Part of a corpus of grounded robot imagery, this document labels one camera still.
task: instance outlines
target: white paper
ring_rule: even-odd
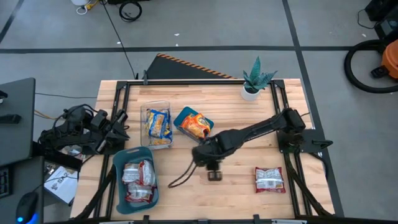
[[[77,172],[71,174],[64,167],[59,167],[48,180],[65,176],[77,178]],[[44,183],[44,187],[64,202],[70,203],[76,194],[77,179],[69,177],[48,181]]]

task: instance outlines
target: green plant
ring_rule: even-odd
[[[253,68],[251,69],[250,76],[243,71],[243,78],[246,80],[244,83],[244,88],[248,93],[257,93],[261,89],[265,89],[268,83],[271,81],[272,77],[278,72],[274,71],[271,73],[261,73],[261,62],[260,58],[257,57],[256,61],[254,62]]]

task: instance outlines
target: white pot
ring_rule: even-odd
[[[242,86],[242,91],[241,91],[241,95],[242,97],[247,100],[247,101],[254,101],[257,99],[257,96],[260,94],[260,91],[258,91],[257,93],[248,93],[246,91],[246,89],[244,88],[244,86]]]

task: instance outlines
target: potted plant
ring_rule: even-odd
[[[274,71],[272,73],[261,73],[260,74],[260,58],[257,57],[254,62],[253,68],[251,69],[250,76],[243,71],[243,78],[245,79],[245,83],[243,84],[243,89],[241,92],[242,97],[247,101],[254,101],[261,89],[265,89],[268,83],[271,81],[272,77],[278,72]]]

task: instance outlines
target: gray floor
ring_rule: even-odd
[[[17,5],[0,0],[0,30]],[[349,46],[377,38],[356,23],[356,13],[369,0],[289,0],[301,46]],[[142,17],[131,24],[120,20],[116,6],[107,5],[125,47],[263,45],[293,46],[280,0],[151,0]],[[2,49],[120,48],[118,36],[101,5],[79,16],[69,0],[25,0]],[[365,14],[362,22],[371,25]],[[147,69],[158,51],[128,52],[135,72]],[[301,78],[296,53],[232,50],[163,52],[213,70],[242,77],[259,55],[264,70],[277,78]],[[373,95],[353,88],[343,73],[346,52],[303,52],[329,148],[341,202],[347,217],[398,220],[396,94]],[[380,62],[374,52],[353,60],[358,78],[375,86],[391,85],[368,77]],[[132,79],[122,52],[67,54],[0,54],[0,83],[34,77],[37,92],[96,96],[101,80]],[[82,102],[37,96],[37,110],[57,116]],[[35,139],[52,121],[35,117]],[[45,221],[66,220],[70,209],[61,203],[45,207]]]

